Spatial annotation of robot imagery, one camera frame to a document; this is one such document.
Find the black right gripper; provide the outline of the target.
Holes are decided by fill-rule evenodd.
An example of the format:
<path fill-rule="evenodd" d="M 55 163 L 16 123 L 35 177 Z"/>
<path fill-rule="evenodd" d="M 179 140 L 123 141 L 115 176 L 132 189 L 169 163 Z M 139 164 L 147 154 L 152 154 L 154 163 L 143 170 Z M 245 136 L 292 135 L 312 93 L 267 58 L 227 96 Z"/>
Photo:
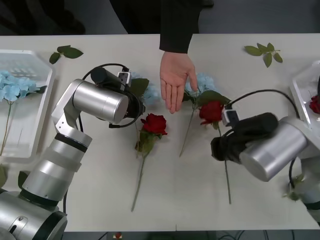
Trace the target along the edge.
<path fill-rule="evenodd" d="M 215 137 L 210 143 L 211 155 L 218 161 L 231 161 L 240 163 L 241 144 L 235 142 L 230 136 Z"/>

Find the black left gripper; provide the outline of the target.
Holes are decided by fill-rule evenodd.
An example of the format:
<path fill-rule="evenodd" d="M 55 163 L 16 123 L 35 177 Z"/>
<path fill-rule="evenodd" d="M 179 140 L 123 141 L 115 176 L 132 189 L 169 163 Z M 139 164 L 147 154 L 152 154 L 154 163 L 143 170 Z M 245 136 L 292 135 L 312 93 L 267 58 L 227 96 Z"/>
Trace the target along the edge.
<path fill-rule="evenodd" d="M 128 107 L 125 118 L 136 119 L 145 112 L 145 106 L 142 102 L 141 96 L 130 90 L 129 87 L 124 89 L 125 95 L 128 97 Z"/>

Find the person's hand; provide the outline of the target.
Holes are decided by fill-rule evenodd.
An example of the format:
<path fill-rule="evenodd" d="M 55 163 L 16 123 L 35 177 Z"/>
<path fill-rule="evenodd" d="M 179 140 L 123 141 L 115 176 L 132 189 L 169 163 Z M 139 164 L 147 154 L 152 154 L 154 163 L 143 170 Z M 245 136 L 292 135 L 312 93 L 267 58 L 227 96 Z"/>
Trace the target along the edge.
<path fill-rule="evenodd" d="M 181 109 L 187 80 L 191 89 L 198 90 L 196 69 L 185 53 L 164 52 L 160 63 L 161 97 L 171 114 Z"/>

